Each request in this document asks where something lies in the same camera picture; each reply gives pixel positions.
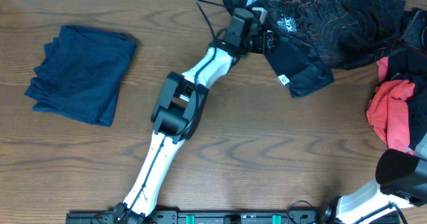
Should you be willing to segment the black orange patterned jersey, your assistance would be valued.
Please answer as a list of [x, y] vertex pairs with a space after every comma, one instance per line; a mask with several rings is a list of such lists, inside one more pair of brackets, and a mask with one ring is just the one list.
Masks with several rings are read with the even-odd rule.
[[404, 0], [224, 0], [229, 11], [261, 7], [275, 47], [265, 55], [293, 98], [334, 82], [335, 69], [364, 67], [400, 47]]

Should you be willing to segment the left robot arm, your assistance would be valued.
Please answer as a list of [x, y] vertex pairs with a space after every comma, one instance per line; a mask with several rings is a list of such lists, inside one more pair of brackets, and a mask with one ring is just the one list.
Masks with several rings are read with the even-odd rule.
[[114, 223], [143, 223], [157, 205], [175, 155], [199, 125], [211, 86], [248, 53], [274, 48], [274, 33], [264, 28], [267, 15], [261, 7], [234, 9], [229, 26], [212, 34], [195, 66], [167, 75], [151, 114], [149, 151], [131, 191], [113, 210]]

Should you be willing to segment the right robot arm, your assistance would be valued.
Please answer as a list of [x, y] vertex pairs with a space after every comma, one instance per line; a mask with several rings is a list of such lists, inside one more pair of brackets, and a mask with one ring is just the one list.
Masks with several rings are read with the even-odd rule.
[[335, 198], [319, 223], [405, 223], [403, 209], [426, 204], [426, 11], [407, 20], [403, 49], [377, 62], [380, 84], [366, 112], [388, 146], [375, 178]]

